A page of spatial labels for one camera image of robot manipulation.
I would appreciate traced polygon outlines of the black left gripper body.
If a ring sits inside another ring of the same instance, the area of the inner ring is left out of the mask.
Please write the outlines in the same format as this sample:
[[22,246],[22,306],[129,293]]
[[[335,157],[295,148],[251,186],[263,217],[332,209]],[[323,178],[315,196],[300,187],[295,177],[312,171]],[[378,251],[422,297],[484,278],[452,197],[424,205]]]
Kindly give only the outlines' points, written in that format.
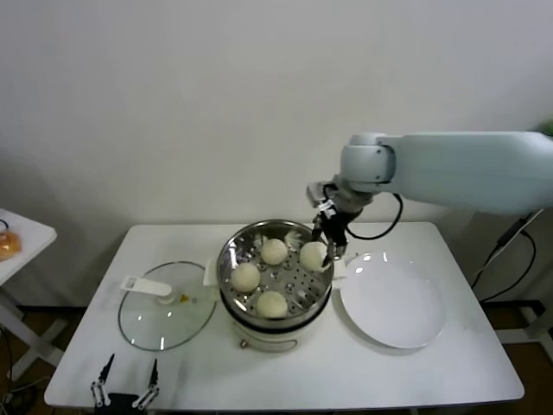
[[105,413],[110,415],[138,414],[138,406],[134,405],[138,396],[128,393],[109,393],[109,405],[105,405]]

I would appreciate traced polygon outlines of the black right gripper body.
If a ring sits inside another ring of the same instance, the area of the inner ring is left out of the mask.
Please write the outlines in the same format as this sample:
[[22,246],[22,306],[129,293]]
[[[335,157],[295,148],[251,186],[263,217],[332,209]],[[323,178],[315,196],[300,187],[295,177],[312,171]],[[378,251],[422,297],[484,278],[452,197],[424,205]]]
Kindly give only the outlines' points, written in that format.
[[323,207],[319,213],[321,229],[327,241],[335,247],[346,247],[346,228],[360,216],[365,206],[372,203],[372,193],[355,191],[335,176],[331,182],[321,185]]

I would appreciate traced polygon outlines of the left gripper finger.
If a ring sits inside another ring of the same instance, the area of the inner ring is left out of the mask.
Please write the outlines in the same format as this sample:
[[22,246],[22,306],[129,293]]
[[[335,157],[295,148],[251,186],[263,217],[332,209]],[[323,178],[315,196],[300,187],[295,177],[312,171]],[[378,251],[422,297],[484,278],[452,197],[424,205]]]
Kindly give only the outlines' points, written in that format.
[[149,384],[144,393],[138,396],[131,405],[134,409],[147,409],[149,405],[159,395],[160,388],[158,386],[158,368],[157,359],[154,359],[154,364],[149,377]]
[[105,383],[111,370],[114,358],[115,354],[112,354],[107,363],[101,369],[98,378],[93,381],[90,386],[92,401],[95,406],[109,406],[111,404],[109,393],[105,389]]

